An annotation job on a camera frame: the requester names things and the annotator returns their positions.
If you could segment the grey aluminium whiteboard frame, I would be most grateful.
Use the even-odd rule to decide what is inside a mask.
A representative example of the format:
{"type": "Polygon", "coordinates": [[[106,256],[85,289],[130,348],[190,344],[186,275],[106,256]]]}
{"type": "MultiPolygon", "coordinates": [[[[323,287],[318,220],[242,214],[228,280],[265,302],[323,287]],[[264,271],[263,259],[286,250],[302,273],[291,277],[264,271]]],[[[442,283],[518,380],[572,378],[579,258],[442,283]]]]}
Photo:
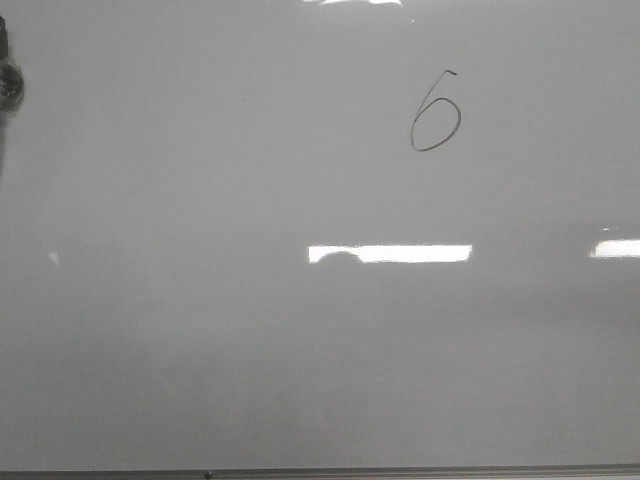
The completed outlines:
{"type": "Polygon", "coordinates": [[[464,467],[19,470],[3,479],[637,479],[639,465],[534,465],[464,467]]]}

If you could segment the white glossy whiteboard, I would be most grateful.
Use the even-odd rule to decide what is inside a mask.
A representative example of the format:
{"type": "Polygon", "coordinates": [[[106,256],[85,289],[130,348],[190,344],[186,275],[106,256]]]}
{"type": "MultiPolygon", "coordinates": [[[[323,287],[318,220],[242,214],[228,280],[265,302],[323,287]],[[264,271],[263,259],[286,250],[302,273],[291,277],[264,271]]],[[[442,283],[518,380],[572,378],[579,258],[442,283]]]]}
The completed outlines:
{"type": "Polygon", "coordinates": [[[635,1],[5,1],[1,466],[639,459],[635,1]]]}

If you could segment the black object at left edge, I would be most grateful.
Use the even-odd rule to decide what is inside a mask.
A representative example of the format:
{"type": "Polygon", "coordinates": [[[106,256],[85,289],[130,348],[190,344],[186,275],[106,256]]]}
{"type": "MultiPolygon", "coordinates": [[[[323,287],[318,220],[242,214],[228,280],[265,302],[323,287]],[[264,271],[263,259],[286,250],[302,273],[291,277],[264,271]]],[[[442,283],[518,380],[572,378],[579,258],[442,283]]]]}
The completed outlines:
{"type": "Polygon", "coordinates": [[[8,31],[5,19],[1,18],[1,110],[16,109],[23,93],[23,76],[10,61],[8,31]]]}

